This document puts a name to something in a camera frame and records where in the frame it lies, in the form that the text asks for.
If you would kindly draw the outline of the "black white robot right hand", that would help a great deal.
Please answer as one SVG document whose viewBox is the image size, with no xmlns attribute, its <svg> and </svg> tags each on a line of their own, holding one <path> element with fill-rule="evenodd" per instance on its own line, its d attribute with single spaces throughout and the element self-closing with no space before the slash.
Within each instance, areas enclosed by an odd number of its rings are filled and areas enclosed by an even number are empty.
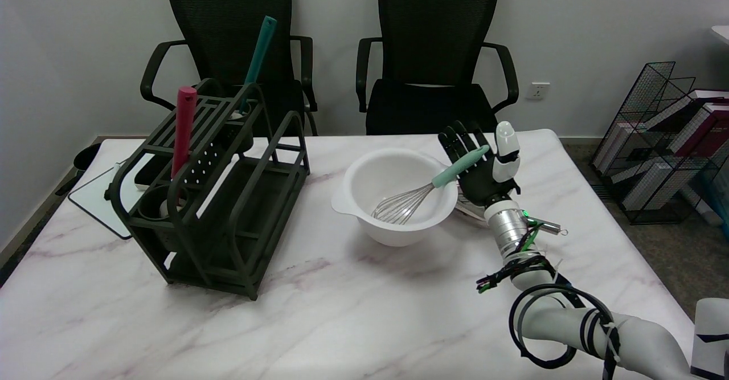
<svg viewBox="0 0 729 380">
<path fill-rule="evenodd" d="M 521 147 L 517 133 L 508 121 L 500 121 L 495 126 L 495 147 L 474 122 L 466 126 L 461 121 L 453 121 L 439 133 L 438 138 L 452 163 L 479 147 L 489 147 L 480 160 L 458 175 L 458 185 L 467 201 L 487 208 L 510 200 L 513 191 L 521 194 L 515 180 L 520 168 Z"/>
</svg>

